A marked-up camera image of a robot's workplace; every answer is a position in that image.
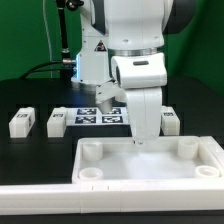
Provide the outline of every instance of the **white base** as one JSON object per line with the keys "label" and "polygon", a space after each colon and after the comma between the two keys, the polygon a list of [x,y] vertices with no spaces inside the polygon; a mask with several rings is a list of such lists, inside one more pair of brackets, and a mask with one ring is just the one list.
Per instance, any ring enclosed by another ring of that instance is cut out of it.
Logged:
{"label": "white base", "polygon": [[[189,137],[161,137],[151,145],[155,148],[138,148],[138,152],[135,151],[131,138],[82,139],[78,144],[73,184],[1,186],[0,214],[224,209],[222,148],[211,137],[198,138],[198,157],[193,160],[183,160],[176,157],[177,142],[180,138]],[[115,161],[114,159],[118,161],[111,166],[113,169],[109,169],[109,163],[105,163],[101,168],[107,166],[107,169],[103,170],[104,175],[101,175],[99,180],[82,180],[78,176],[79,171],[85,167],[85,164],[89,166],[96,161],[82,160],[81,145],[96,140],[103,143],[103,153],[105,153],[98,161],[110,160],[110,155],[114,157],[111,161]],[[190,169],[198,165],[213,166],[220,172],[220,177],[194,177]]]}

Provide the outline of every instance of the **small white block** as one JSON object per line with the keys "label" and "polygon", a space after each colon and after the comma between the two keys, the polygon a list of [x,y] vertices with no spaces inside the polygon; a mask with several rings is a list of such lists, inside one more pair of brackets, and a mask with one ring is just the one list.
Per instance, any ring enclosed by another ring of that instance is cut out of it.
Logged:
{"label": "small white block", "polygon": [[11,138],[26,138],[35,122],[35,110],[32,107],[21,108],[9,122]]}
{"label": "small white block", "polygon": [[48,138],[62,138],[66,130],[67,109],[55,108],[47,122]]}
{"label": "small white block", "polygon": [[162,124],[161,128],[164,135],[179,135],[180,134],[180,120],[177,117],[172,107],[162,107]]}

